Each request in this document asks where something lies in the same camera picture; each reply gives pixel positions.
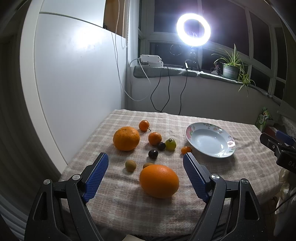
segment flower pot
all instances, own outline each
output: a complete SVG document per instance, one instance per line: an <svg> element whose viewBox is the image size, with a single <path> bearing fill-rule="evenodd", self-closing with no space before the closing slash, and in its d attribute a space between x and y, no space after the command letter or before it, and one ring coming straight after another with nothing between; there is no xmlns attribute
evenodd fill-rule
<svg viewBox="0 0 296 241"><path fill-rule="evenodd" d="M237 79L239 75L239 68L223 64L223 75L232 79Z"/></svg>

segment power strip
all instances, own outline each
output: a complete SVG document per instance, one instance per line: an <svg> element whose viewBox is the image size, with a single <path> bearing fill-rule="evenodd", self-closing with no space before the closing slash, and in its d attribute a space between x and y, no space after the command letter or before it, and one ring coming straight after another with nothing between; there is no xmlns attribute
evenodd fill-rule
<svg viewBox="0 0 296 241"><path fill-rule="evenodd" d="M148 65L152 67L163 67L163 62L161 61L161 57L159 57L158 55L142 54L140 56L140 60L142 63L148 63Z"/></svg>

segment bolt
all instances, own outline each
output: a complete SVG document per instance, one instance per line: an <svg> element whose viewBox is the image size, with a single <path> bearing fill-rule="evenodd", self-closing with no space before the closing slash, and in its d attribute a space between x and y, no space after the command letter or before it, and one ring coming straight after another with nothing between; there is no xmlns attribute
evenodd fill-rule
<svg viewBox="0 0 296 241"><path fill-rule="evenodd" d="M49 179L45 179L45 180L43 181L43 184L44 184L44 185L50 184L50 180L49 180Z"/></svg>
<svg viewBox="0 0 296 241"><path fill-rule="evenodd" d="M248 181L247 179L243 178L243 179L242 179L242 183L243 183L243 184L248 184L249 181Z"/></svg>
<svg viewBox="0 0 296 241"><path fill-rule="evenodd" d="M211 177L214 179L214 180L218 180L220 177L219 175L217 174L212 174Z"/></svg>
<svg viewBox="0 0 296 241"><path fill-rule="evenodd" d="M79 175L79 174L75 174L75 175L72 177L73 180L78 180L79 178L80 178L80 175Z"/></svg>

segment floral plate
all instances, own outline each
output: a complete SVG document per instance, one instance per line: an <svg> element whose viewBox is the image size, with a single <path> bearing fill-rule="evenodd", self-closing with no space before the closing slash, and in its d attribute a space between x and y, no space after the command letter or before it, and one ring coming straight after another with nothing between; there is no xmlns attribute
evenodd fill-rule
<svg viewBox="0 0 296 241"><path fill-rule="evenodd" d="M225 158L235 152L233 138L216 125L193 123L186 128L185 135L195 149L208 156Z"/></svg>

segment checkered tablecloth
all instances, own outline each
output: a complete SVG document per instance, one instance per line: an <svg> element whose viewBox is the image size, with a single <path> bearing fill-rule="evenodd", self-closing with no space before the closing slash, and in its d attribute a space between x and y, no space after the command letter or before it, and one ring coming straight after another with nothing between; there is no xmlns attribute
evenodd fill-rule
<svg viewBox="0 0 296 241"><path fill-rule="evenodd" d="M156 164L173 169L179 177L179 190L171 199L156 199L144 193L139 185L142 166L151 162L148 152L153 147L148 143L149 132L139 131L140 143L134 151L122 152L113 145L114 133L123 126L138 129L141 120L150 122L151 131L159 132L163 140L174 138L175 152L159 152ZM100 152L109 156L109 167L93 199L87 207L97 225L128 234L168 236L189 234L194 229L204 202L198 199L183 168L181 148L189 145L185 137L186 127L194 122L207 122L225 129L235 140L236 151L229 158L208 157L197 150L193 155L211 173L225 180L238 181L247 178L260 203L273 197L279 190L279 171L273 152L259 141L260 131L254 125L212 120L197 117L177 116L166 113L113 111L93 132L83 148L64 170L61 180L92 164ZM125 161L133 159L137 168L133 173L125 170Z"/></svg>

